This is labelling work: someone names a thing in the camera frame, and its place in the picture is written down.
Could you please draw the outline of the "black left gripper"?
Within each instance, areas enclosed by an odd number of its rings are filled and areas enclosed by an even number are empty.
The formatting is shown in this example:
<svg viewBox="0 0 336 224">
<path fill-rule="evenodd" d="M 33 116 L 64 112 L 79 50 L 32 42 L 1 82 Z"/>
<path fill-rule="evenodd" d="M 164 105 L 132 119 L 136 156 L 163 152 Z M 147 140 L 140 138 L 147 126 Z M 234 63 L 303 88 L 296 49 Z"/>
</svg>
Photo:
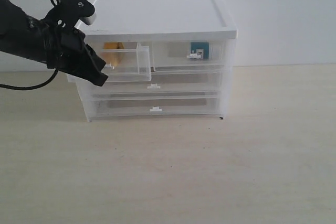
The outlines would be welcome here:
<svg viewBox="0 0 336 224">
<path fill-rule="evenodd" d="M 57 69 L 101 87 L 108 78 L 102 73 L 106 62 L 85 44 L 84 38 L 84 33 L 76 28 L 66 33 L 59 26 L 45 24 L 43 63 L 48 69 Z"/>
</svg>

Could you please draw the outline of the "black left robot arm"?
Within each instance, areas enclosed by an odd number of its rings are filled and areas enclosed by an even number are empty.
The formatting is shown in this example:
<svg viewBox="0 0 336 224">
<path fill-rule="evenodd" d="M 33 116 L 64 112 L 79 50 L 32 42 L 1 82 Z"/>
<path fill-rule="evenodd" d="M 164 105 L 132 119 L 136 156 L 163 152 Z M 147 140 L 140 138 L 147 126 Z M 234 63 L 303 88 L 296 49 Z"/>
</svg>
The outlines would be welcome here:
<svg viewBox="0 0 336 224">
<path fill-rule="evenodd" d="M 85 34 L 75 27 L 78 21 L 91 25 L 96 10 L 87 0 L 50 0 L 53 8 L 43 19 L 26 14 L 10 0 L 1 0 L 1 51 L 46 65 L 54 70 L 45 82 L 31 87 L 3 84 L 11 90 L 35 90 L 49 84 L 58 72 L 103 86 L 106 62 L 85 43 Z"/>
</svg>

